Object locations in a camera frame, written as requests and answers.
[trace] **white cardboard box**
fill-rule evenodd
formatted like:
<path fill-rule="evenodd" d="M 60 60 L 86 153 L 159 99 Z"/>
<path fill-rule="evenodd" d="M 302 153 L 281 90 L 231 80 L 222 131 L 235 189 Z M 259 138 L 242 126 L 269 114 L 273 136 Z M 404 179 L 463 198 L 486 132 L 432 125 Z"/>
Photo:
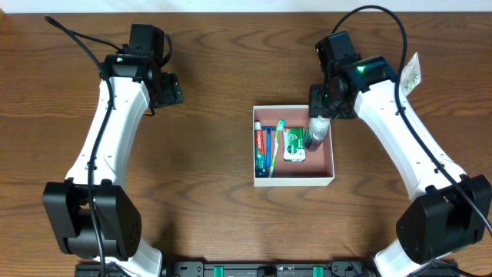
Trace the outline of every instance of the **white cardboard box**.
<path fill-rule="evenodd" d="M 285 120 L 285 127 L 309 126 L 309 108 L 307 105 L 269 105 L 253 107 L 254 122 L 259 121 L 262 127 L 277 126 L 278 120 Z M 275 161 L 274 176 L 256 177 L 254 173 L 254 132 L 253 134 L 253 176 L 254 186 L 326 186 L 335 177 L 333 149 L 331 147 L 331 128 L 320 148 L 315 152 L 306 151 L 303 162 L 284 162 L 284 137 L 279 133 L 279 148 Z M 271 133 L 271 156 L 273 158 L 275 132 Z M 267 143 L 267 131 L 263 131 L 264 143 Z"/>

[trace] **small bottle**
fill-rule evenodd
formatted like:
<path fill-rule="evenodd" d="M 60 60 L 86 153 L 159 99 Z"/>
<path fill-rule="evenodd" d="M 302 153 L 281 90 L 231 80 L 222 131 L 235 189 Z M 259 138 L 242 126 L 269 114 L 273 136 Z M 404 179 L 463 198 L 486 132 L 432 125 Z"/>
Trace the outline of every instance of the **small bottle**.
<path fill-rule="evenodd" d="M 320 147 L 320 144 L 328 133 L 329 126 L 329 118 L 318 116 L 317 118 L 311 118 L 309 120 L 309 128 L 307 128 L 306 139 L 304 140 L 306 150 L 314 152 Z"/>

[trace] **colgate toothpaste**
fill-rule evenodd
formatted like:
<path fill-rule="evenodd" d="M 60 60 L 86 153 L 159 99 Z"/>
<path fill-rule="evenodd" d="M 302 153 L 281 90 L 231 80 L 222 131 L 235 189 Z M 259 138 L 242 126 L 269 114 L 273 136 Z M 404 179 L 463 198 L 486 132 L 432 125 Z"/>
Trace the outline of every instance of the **colgate toothpaste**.
<path fill-rule="evenodd" d="M 261 123 L 254 123 L 254 172 L 256 177 L 268 175 L 267 159 L 265 158 L 263 131 Z"/>

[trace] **wooden table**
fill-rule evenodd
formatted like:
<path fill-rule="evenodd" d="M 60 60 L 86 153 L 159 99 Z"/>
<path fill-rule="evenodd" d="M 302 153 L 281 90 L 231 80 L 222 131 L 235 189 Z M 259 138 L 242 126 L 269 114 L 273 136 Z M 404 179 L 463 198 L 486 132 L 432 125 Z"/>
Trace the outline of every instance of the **wooden table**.
<path fill-rule="evenodd" d="M 128 164 L 128 194 L 143 235 L 173 259 L 328 260 L 367 257 L 396 237 L 410 202 L 387 153 L 361 121 L 332 124 L 336 178 L 327 188 L 254 189 L 253 105 L 306 104 L 321 83 L 314 44 L 342 13 L 55 15 L 68 28 L 128 43 L 133 22 L 171 34 L 167 72 L 185 103 L 141 120 Z M 423 83 L 411 103 L 440 146 L 470 176 L 492 179 L 492 15 L 399 13 Z M 363 57 L 396 68 L 401 35 L 382 13 L 348 20 Z M 102 60 L 112 50 L 87 42 Z M 0 275 L 73 275 L 42 205 L 85 140 L 98 99 L 97 69 L 42 15 L 0 25 Z M 491 270 L 492 240 L 452 257 Z"/>

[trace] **toothbrush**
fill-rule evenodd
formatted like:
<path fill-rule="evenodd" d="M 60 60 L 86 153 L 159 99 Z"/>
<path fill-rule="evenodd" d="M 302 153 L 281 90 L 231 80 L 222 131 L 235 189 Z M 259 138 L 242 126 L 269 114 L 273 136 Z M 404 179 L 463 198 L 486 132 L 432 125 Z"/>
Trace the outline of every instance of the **toothbrush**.
<path fill-rule="evenodd" d="M 281 119 L 278 121 L 277 125 L 277 130 L 275 130 L 275 149 L 274 149 L 274 157 L 271 160 L 271 166 L 270 166 L 270 173 L 268 174 L 268 178 L 271 178 L 274 174 L 274 168 L 275 168 L 275 159 L 277 158 L 277 151 L 278 151 L 278 131 L 283 132 L 285 127 L 285 120 Z"/>

